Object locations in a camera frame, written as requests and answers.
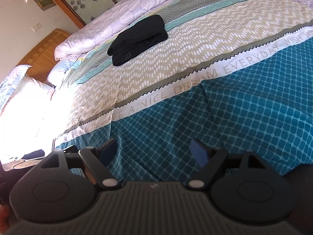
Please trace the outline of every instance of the black garment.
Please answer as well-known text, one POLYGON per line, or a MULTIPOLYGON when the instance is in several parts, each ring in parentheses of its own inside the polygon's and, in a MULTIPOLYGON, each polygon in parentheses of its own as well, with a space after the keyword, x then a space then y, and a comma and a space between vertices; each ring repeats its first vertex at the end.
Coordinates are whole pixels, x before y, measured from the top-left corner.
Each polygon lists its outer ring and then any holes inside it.
POLYGON ((114 66, 120 66, 167 39, 160 15, 147 17, 120 33, 108 49, 114 66))

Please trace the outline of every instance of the white wall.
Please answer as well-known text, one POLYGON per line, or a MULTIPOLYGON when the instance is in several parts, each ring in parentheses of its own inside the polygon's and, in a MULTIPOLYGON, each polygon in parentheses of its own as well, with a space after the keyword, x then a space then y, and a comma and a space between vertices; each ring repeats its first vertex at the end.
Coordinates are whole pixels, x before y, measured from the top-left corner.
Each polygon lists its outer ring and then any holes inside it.
POLYGON ((57 5, 42 11, 34 0, 0 0, 0 82, 55 28, 78 31, 57 5), (34 32, 37 23, 42 27, 34 32))

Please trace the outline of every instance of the white pillow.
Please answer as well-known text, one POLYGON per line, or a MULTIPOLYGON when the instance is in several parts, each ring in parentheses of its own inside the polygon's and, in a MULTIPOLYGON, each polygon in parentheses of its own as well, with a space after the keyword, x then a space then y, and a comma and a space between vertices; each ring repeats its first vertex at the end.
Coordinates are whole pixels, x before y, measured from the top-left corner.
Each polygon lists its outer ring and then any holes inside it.
POLYGON ((24 76, 0 113, 2 163, 40 149, 37 133, 53 93, 52 87, 24 76))
POLYGON ((73 61, 68 59, 63 59, 59 61, 50 71, 47 80, 44 82, 49 86, 58 86, 62 84, 64 74, 68 71, 72 65, 74 64, 73 61))

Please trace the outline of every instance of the wooden door frame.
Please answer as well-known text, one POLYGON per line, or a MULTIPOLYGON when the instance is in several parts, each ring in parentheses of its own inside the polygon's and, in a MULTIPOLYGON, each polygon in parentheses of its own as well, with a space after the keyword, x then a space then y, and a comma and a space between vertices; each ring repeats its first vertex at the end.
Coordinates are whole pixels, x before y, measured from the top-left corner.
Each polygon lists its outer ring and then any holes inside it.
POLYGON ((73 21, 73 23, 82 29, 86 23, 81 19, 81 17, 68 5, 65 0, 53 0, 63 12, 73 21))

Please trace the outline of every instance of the ribbed gray surface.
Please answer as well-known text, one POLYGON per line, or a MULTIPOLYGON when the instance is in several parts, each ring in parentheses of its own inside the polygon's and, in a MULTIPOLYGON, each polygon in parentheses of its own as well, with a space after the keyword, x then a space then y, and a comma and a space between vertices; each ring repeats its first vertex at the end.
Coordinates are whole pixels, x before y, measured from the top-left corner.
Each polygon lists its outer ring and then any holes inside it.
POLYGON ((127 182, 101 193, 85 214, 60 224, 21 221, 6 235, 299 235, 287 222, 267 227, 229 220, 211 206, 204 193, 179 182, 127 182))

